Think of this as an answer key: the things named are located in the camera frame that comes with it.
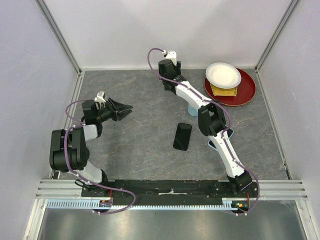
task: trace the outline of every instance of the table surface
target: table surface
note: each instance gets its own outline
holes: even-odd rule
[[[234,135],[230,139],[240,161],[263,180],[287,179],[285,167],[254,69],[244,69],[256,83],[251,102],[227,107]],[[205,69],[182,70],[201,93]],[[88,141],[90,162],[109,179],[226,179],[226,169],[208,138],[198,128],[198,118],[188,114],[188,104],[170,91],[150,70],[86,71],[79,100],[106,97],[132,105],[132,113],[120,122],[103,123],[101,137]],[[78,104],[74,116],[82,117]],[[178,123],[192,125],[187,151],[173,142]],[[61,178],[73,178],[64,173]]]

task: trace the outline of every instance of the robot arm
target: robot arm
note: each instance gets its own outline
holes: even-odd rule
[[[177,61],[176,57],[177,54],[174,51],[168,51],[165,55],[166,59],[158,63],[160,76],[177,82],[162,80],[164,89],[183,98],[198,111],[199,129],[216,147],[226,168],[227,177],[234,185],[234,190],[241,191],[252,183],[252,178],[236,163],[242,165],[225,131],[227,127],[224,113],[221,108],[209,103],[212,99],[197,91],[181,75],[181,62]]]
[[[209,119],[210,117],[209,111],[206,111],[207,108],[205,107],[210,105],[210,103],[208,104],[208,102],[205,102],[203,100],[211,101],[211,99],[202,95],[200,92],[198,92],[193,86],[191,86],[191,84],[188,81],[182,81],[182,83],[187,87],[182,85],[175,86],[176,95],[186,100],[191,107],[198,110],[198,114],[199,113],[201,114],[201,118],[199,118],[199,128],[200,130],[202,130],[206,122],[205,118],[208,118],[208,120],[211,120]],[[195,92],[197,92],[197,94],[201,96],[202,100],[197,95],[195,95],[192,91],[190,91],[190,89],[193,89]],[[220,126],[221,130],[219,129],[220,131],[219,130],[216,131],[215,134],[210,134],[210,132],[207,132],[207,133],[204,133],[203,131],[201,132],[205,136],[208,136],[208,138],[213,142],[214,146],[219,152],[222,158],[222,161],[224,163],[224,166],[226,168],[226,174],[231,178],[235,178],[236,176],[240,176],[241,174],[243,174],[244,170],[235,163],[235,161],[239,163],[241,162],[234,148],[230,143],[227,131],[223,132],[223,130],[226,128],[225,126],[226,122],[225,122],[225,117],[223,115],[223,112],[220,112],[220,114],[223,117],[222,122],[220,122],[219,120],[217,121],[217,122],[220,122],[220,125],[221,125]],[[233,156],[231,156],[227,146],[229,146]]]
[[[132,106],[116,102],[111,98],[105,100],[105,93],[99,92],[94,100],[86,100],[82,104],[83,127],[74,128],[67,139],[67,152],[69,163],[76,173],[94,183],[105,185],[108,182],[103,170],[96,168],[89,161],[90,152],[86,142],[100,137],[103,126],[102,123],[108,119],[121,121],[132,112]],[[66,130],[54,130],[51,135],[50,166],[54,171],[68,173],[64,154],[64,140]]]

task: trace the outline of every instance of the red tray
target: red tray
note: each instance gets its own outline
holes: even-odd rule
[[[215,96],[212,92],[210,82],[207,78],[204,80],[206,92],[212,99],[220,100],[222,105],[237,107],[250,102],[256,94],[256,84],[252,77],[245,71],[237,68],[241,74],[241,82],[238,85],[236,96]]]

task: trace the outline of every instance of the yellow sponge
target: yellow sponge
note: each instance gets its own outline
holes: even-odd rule
[[[212,92],[215,96],[237,96],[237,92],[238,92],[238,87],[233,87],[233,88],[228,88],[228,89],[224,89],[224,88],[220,88],[217,86],[214,86],[210,83],[211,85],[211,89]]]

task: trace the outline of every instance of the smartphone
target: smartphone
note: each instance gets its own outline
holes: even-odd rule
[[[179,123],[176,128],[173,148],[177,150],[187,151],[191,136],[192,126],[186,123]]]

